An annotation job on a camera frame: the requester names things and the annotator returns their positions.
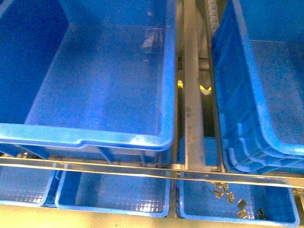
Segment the metal clip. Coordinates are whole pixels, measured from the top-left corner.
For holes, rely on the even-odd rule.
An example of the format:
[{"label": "metal clip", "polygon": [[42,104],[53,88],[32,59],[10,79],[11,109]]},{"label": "metal clip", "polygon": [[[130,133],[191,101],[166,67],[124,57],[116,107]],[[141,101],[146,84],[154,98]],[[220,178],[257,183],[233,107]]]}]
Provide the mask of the metal clip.
[{"label": "metal clip", "polygon": [[234,200],[234,195],[232,192],[227,192],[226,193],[226,196],[227,196],[227,202],[228,203],[233,203],[233,200]]},{"label": "metal clip", "polygon": [[39,159],[39,157],[33,153],[29,153],[27,151],[25,152],[20,152],[17,155],[17,158],[28,158],[28,159]]},{"label": "metal clip", "polygon": [[241,210],[237,213],[237,217],[240,219],[246,219],[248,217],[246,210]]},{"label": "metal clip", "polygon": [[243,209],[245,208],[246,205],[247,205],[246,201],[240,199],[240,200],[238,201],[237,207],[238,207],[240,210],[243,210]]},{"label": "metal clip", "polygon": [[224,193],[223,192],[221,192],[220,190],[218,190],[218,189],[214,189],[213,190],[213,193],[215,194],[215,197],[216,198],[222,198],[222,196],[224,195]]},{"label": "metal clip", "polygon": [[257,217],[258,217],[258,219],[260,219],[260,220],[267,220],[266,215],[265,215],[263,209],[258,209],[258,210],[257,210]]},{"label": "metal clip", "polygon": [[228,191],[228,184],[227,183],[222,183],[222,182],[209,182],[210,184],[214,184],[215,187],[223,189],[223,192]]}]

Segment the metal frame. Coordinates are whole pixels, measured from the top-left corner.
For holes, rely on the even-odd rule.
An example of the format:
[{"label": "metal frame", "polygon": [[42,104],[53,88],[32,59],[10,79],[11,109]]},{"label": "metal frame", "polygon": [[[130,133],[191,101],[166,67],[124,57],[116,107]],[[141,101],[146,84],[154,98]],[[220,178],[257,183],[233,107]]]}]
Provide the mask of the metal frame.
[{"label": "metal frame", "polygon": [[[215,0],[204,0],[206,13],[207,48],[209,54],[209,72],[213,75],[210,41],[214,28],[218,26],[217,10]],[[184,0],[184,14],[195,15],[195,0]],[[214,99],[214,117],[216,124],[216,137],[218,143],[218,167],[208,167],[204,161],[203,150],[203,127],[201,115],[199,59],[198,45],[196,39],[195,17],[184,17],[184,37],[185,37],[185,137],[186,137],[186,163],[165,164],[164,168],[153,168],[155,165],[146,164],[142,167],[140,163],[114,163],[108,164],[105,161],[77,160],[68,158],[50,158],[50,160],[24,159],[0,157],[0,166],[27,167],[36,169],[52,169],[62,171],[79,171],[91,173],[107,173],[112,175],[127,175],[139,177],[172,179],[174,189],[175,180],[188,181],[211,181],[226,182],[263,186],[292,187],[304,189],[304,176],[297,176],[283,173],[272,173],[269,175],[250,175],[226,173],[221,157],[221,145],[219,140],[219,122]],[[172,204],[175,205],[175,190],[171,195]]]}]

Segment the metal bar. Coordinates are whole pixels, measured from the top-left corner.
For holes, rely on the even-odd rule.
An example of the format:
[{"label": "metal bar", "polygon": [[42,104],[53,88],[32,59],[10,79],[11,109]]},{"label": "metal bar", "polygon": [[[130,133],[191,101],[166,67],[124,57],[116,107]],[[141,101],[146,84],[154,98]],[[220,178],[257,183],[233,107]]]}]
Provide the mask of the metal bar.
[{"label": "metal bar", "polygon": [[299,192],[299,196],[301,199],[302,208],[304,209],[304,192],[303,191]]},{"label": "metal bar", "polygon": [[217,139],[217,150],[218,150],[218,167],[222,172],[225,172],[225,166],[223,163],[223,156],[222,156],[222,145],[220,141],[220,131],[219,131],[219,118],[218,118],[218,108],[217,108],[217,101],[216,95],[214,91],[216,90],[215,83],[214,83],[214,72],[213,72],[213,62],[212,62],[212,52],[211,52],[211,40],[215,30],[219,26],[218,21],[218,13],[215,0],[205,0],[205,16],[206,16],[206,36],[207,36],[207,50],[209,56],[209,68],[210,68],[210,75],[211,75],[211,84],[212,88],[212,96],[213,96],[213,116],[214,116],[214,125],[215,125],[215,135]]},{"label": "metal bar", "polygon": [[195,0],[184,0],[185,168],[205,170]]},{"label": "metal bar", "polygon": [[169,213],[167,217],[169,218],[178,218],[176,214],[176,180],[171,180],[171,189],[170,189],[170,201],[169,201]]},{"label": "metal bar", "polygon": [[78,161],[52,161],[0,157],[0,166],[24,167],[47,170],[77,171],[100,174],[151,177],[185,181],[225,182],[249,185],[290,187],[304,189],[304,177],[265,176],[236,173],[206,172],[147,168],[123,165],[96,164]]},{"label": "metal bar", "polygon": [[210,70],[208,58],[199,58],[199,69]]}]

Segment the blue plastic crate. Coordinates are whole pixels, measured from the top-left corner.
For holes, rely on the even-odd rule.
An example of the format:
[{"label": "blue plastic crate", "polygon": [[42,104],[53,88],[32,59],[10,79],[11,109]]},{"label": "blue plastic crate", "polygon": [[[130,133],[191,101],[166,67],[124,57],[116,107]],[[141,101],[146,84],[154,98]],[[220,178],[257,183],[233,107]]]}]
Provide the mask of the blue plastic crate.
[{"label": "blue plastic crate", "polygon": [[238,170],[304,159],[303,6],[229,0],[213,38],[223,150]]},{"label": "blue plastic crate", "polygon": [[0,204],[51,207],[57,171],[0,167]]},{"label": "blue plastic crate", "polygon": [[[222,146],[225,146],[224,143],[226,143],[227,141],[223,140],[223,138],[221,138],[221,140],[222,140]],[[231,163],[231,158],[226,150],[222,151],[222,158],[223,158],[223,162],[224,162],[226,169],[228,171],[234,172],[234,173],[247,173],[246,170],[248,170],[248,167],[249,167],[248,164],[254,163],[254,161],[248,159],[247,160],[248,164],[245,164],[244,166],[239,165],[239,164],[233,165]],[[278,165],[276,166],[275,163],[273,166],[260,165],[259,169],[255,169],[254,171],[251,170],[250,173],[263,174],[263,173],[267,173],[267,172],[271,172],[271,171],[280,171],[280,172],[289,172],[289,173],[304,173],[303,166],[302,166],[303,162],[304,162],[303,160],[294,159],[294,163],[285,164],[283,169],[281,169],[282,166],[278,166]]]},{"label": "blue plastic crate", "polygon": [[126,160],[170,148],[175,1],[4,0],[0,49],[6,153],[113,161],[111,148]]},{"label": "blue plastic crate", "polygon": [[170,186],[169,179],[68,171],[63,172],[56,205],[60,209],[165,217]]},{"label": "blue plastic crate", "polygon": [[[215,138],[206,147],[213,147],[206,153],[206,164],[217,162]],[[184,157],[183,142],[180,145],[180,157]],[[255,225],[297,227],[300,223],[292,189],[280,187],[264,187],[244,184],[228,184],[235,199],[232,204],[227,203],[225,195],[218,199],[213,190],[214,184],[201,181],[178,181],[179,217],[185,219],[210,220],[221,222],[237,222]],[[248,218],[238,218],[238,200],[244,200]],[[266,220],[259,220],[258,209],[263,209]]]}]

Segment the metal rail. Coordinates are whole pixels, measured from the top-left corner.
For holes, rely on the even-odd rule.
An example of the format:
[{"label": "metal rail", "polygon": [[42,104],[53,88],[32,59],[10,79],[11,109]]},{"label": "metal rail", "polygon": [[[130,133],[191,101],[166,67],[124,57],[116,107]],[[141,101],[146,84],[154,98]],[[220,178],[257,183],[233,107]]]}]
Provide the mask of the metal rail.
[{"label": "metal rail", "polygon": [[209,181],[225,182],[236,184],[290,187],[304,189],[304,178],[296,176],[267,176],[267,175],[249,175],[236,173],[222,173],[214,171],[192,171],[183,170],[178,164],[174,164],[166,169],[138,167],[128,165],[110,165],[102,163],[88,163],[79,161],[55,161],[41,159],[20,159],[20,158],[0,158],[1,166],[24,167],[35,169],[77,171],[100,174],[151,177],[172,180],[185,181]]}]

